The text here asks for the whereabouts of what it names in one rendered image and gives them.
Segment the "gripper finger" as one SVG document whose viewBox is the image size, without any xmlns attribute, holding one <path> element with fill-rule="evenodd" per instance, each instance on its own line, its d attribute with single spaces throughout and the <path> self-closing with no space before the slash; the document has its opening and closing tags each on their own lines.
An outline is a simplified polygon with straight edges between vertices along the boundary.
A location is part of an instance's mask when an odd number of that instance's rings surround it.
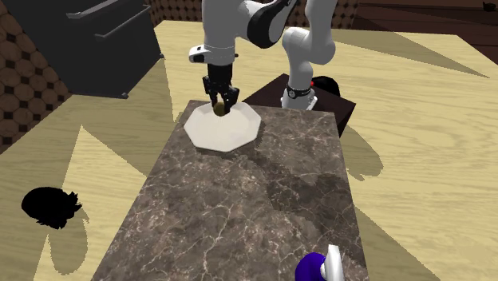
<svg viewBox="0 0 498 281">
<path fill-rule="evenodd" d="M 215 105 L 218 102 L 216 84 L 213 84 L 209 77 L 203 77 L 205 93 L 210 97 L 211 104 Z"/>
<path fill-rule="evenodd" d="M 227 89 L 222 93 L 223 98 L 223 109 L 224 113 L 228 114 L 231 111 L 231 107 L 237 103 L 239 96 L 239 89 L 233 86 L 228 86 Z"/>
</svg>

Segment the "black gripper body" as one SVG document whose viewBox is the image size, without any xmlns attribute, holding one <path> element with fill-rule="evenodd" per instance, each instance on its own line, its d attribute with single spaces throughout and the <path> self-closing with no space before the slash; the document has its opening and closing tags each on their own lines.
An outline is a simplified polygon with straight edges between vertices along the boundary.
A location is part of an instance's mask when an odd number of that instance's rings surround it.
<svg viewBox="0 0 498 281">
<path fill-rule="evenodd" d="M 223 93 L 231 85 L 232 64 L 229 65 L 207 65 L 207 75 L 213 84 L 216 84 L 217 92 Z"/>
</svg>

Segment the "white octagonal plate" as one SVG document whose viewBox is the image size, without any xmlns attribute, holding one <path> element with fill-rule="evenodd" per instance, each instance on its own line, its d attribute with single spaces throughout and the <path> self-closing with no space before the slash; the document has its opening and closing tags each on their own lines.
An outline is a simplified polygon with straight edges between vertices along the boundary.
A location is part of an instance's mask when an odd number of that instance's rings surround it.
<svg viewBox="0 0 498 281">
<path fill-rule="evenodd" d="M 261 116 L 245 102 L 237 102 L 220 117 L 210 103 L 195 108 L 184 124 L 184 130 L 197 148 L 230 152 L 254 141 Z"/>
</svg>

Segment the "dark robot stand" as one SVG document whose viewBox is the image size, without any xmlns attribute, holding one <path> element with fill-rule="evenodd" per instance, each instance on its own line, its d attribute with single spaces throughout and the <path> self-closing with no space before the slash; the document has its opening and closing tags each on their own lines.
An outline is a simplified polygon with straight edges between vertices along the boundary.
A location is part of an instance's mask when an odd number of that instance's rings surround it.
<svg viewBox="0 0 498 281">
<path fill-rule="evenodd" d="M 273 81 L 244 99 L 243 102 L 249 105 L 280 107 L 280 98 L 283 95 L 284 87 L 287 85 L 288 77 L 287 74 L 282 73 Z M 338 83 L 331 77 L 313 77 L 311 88 L 318 98 L 313 110 L 334 113 L 338 134 L 341 136 L 356 104 L 341 97 Z"/>
</svg>

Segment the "brown marble table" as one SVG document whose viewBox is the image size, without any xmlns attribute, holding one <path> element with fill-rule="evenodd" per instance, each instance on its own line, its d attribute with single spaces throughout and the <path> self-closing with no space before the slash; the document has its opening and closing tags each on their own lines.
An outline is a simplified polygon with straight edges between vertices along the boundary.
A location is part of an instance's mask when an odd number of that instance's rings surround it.
<svg viewBox="0 0 498 281">
<path fill-rule="evenodd" d="M 259 106 L 255 141 L 196 148 L 189 101 L 91 281 L 294 281 L 339 247 L 345 281 L 370 281 L 332 113 Z"/>
</svg>

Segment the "dark grey cabinet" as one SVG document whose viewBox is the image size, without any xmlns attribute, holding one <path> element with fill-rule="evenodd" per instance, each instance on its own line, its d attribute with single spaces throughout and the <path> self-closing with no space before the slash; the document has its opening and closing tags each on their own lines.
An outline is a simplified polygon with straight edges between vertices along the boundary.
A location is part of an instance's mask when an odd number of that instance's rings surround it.
<svg viewBox="0 0 498 281">
<path fill-rule="evenodd" d="M 161 59 L 145 0 L 1 0 L 71 93 L 127 98 Z"/>
</svg>

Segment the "purple and white object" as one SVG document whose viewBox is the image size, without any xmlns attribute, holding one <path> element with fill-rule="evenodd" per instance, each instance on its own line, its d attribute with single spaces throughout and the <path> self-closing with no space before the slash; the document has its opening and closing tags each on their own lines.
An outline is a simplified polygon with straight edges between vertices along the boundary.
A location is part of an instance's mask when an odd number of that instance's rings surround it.
<svg viewBox="0 0 498 281">
<path fill-rule="evenodd" d="M 294 281 L 345 281 L 339 247 L 329 244 L 326 255 L 306 254 L 295 269 Z"/>
</svg>

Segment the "black bushy object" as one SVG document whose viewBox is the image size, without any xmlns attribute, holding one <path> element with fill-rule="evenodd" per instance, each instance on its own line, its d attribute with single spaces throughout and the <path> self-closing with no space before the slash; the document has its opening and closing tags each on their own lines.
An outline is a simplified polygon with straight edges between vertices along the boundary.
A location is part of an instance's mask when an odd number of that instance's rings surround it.
<svg viewBox="0 0 498 281">
<path fill-rule="evenodd" d="M 55 187 L 34 188 L 24 196 L 21 206 L 38 224 L 54 229 L 62 229 L 82 207 L 77 193 Z"/>
</svg>

